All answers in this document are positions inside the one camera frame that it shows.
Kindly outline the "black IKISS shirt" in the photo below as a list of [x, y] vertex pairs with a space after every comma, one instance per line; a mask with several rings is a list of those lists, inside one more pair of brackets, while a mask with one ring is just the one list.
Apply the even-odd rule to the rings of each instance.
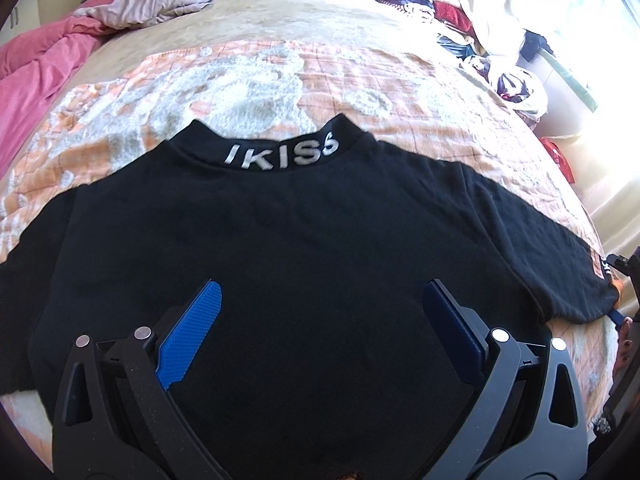
[[1, 390], [47, 410], [80, 335], [153, 325], [217, 282], [170, 389], [235, 479], [408, 479], [471, 391], [422, 308], [428, 281], [515, 338], [588, 323], [618, 292], [572, 231], [460, 162], [344, 116], [284, 142], [192, 122], [50, 200], [1, 267]]

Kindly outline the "pink duvet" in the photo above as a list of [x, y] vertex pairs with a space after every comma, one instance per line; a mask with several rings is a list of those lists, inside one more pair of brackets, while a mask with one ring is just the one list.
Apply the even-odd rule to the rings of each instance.
[[114, 30], [68, 14], [1, 47], [1, 172], [5, 174], [67, 81]]

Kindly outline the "white curtain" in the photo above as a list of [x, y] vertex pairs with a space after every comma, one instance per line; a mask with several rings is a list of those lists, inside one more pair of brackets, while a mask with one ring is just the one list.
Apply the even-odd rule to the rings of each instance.
[[639, 24], [622, 0], [506, 0], [521, 25], [544, 36], [552, 56], [591, 96], [594, 110], [545, 56], [528, 63], [549, 109], [537, 126], [574, 172], [574, 189], [607, 252], [639, 244]]

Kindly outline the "mauve crumpled garment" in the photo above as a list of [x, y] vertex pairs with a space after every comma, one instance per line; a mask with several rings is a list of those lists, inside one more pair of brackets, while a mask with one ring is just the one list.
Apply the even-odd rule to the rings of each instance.
[[76, 16], [94, 18], [116, 29], [145, 28], [186, 14], [200, 12], [214, 0], [113, 0], [98, 6], [85, 6]]

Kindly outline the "beige bed sheet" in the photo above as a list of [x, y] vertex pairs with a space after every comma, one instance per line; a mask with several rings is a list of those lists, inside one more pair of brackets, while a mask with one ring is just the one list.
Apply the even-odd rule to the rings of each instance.
[[493, 92], [438, 44], [431, 25], [373, 0], [215, 0], [107, 40], [66, 87], [116, 81], [218, 93], [237, 84], [274, 93], [322, 76], [388, 96]]

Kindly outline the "plastic bag of clothes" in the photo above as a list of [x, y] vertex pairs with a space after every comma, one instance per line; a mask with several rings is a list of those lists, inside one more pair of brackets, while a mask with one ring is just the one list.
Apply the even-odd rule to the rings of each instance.
[[473, 55], [461, 62], [464, 70], [477, 76], [531, 129], [548, 112], [548, 96], [539, 78], [501, 56]]

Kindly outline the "red plastic bag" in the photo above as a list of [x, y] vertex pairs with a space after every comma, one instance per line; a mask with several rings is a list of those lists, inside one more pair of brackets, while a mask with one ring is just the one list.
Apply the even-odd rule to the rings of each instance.
[[570, 168], [570, 163], [558, 147], [558, 144], [556, 144], [549, 138], [545, 138], [544, 136], [542, 138], [539, 138], [539, 141], [547, 151], [551, 159], [554, 161], [555, 165], [558, 166], [567, 182], [569, 184], [574, 184], [575, 177], [573, 174], [573, 170], [572, 168]]

